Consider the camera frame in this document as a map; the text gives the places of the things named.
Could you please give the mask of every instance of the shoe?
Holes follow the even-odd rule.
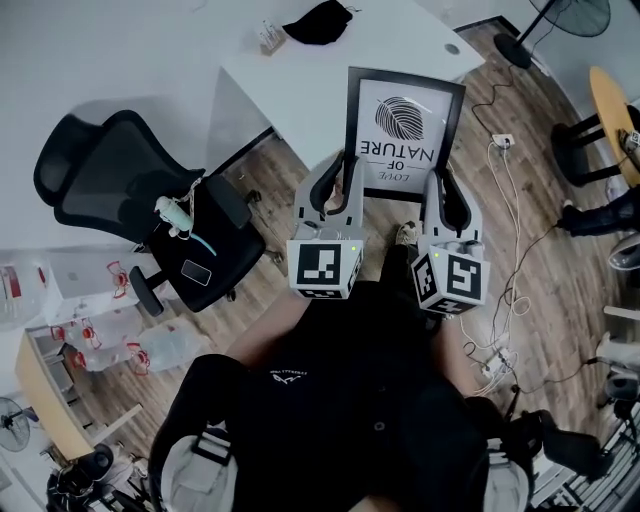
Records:
[[[396,245],[416,245],[420,232],[413,221],[405,222],[396,234]]]

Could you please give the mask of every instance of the picture frame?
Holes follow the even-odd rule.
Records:
[[[345,162],[365,154],[378,157],[366,156],[371,164],[371,175],[365,178],[366,196],[422,202],[428,171],[444,169],[449,160],[465,90],[461,84],[435,78],[349,68]],[[408,97],[408,92],[419,101]],[[434,108],[426,108],[427,103]],[[425,119],[426,112],[432,115]],[[368,134],[378,138],[369,142]],[[390,160],[387,153],[391,152],[401,158]]]

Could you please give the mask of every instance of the black picture frame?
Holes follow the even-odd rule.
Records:
[[[396,71],[349,67],[349,83],[347,89],[347,129],[344,146],[345,164],[353,162],[356,156],[358,115],[360,110],[360,82],[362,80],[412,85],[415,87],[433,89],[451,94],[451,107],[449,109],[449,116],[447,117],[444,137],[442,138],[442,145],[440,146],[438,161],[436,162],[436,169],[445,169],[451,154],[451,148],[453,147],[456,130],[458,129],[458,122],[460,120],[460,113],[462,112],[462,103],[464,101],[466,87],[461,84],[446,82],[436,78],[410,75]],[[410,201],[414,203],[421,203],[423,197],[422,193],[398,192],[374,188],[365,188],[364,195],[367,197],[395,199],[398,201]]]

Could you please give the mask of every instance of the white table leg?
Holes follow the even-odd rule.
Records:
[[[621,316],[630,320],[640,321],[640,311],[637,309],[614,308],[613,306],[605,306],[605,315]]]
[[[107,437],[113,434],[116,430],[118,430],[122,425],[124,425],[127,421],[133,418],[136,414],[138,414],[142,410],[142,406],[137,404],[133,409],[128,410],[122,416],[120,416],[116,421],[114,421],[108,427],[102,429],[98,434],[91,440],[93,446],[100,444]]]

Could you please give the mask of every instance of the leaf illustration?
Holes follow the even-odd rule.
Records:
[[[380,102],[376,124],[390,137],[401,140],[422,140],[422,114],[405,98],[393,97]]]

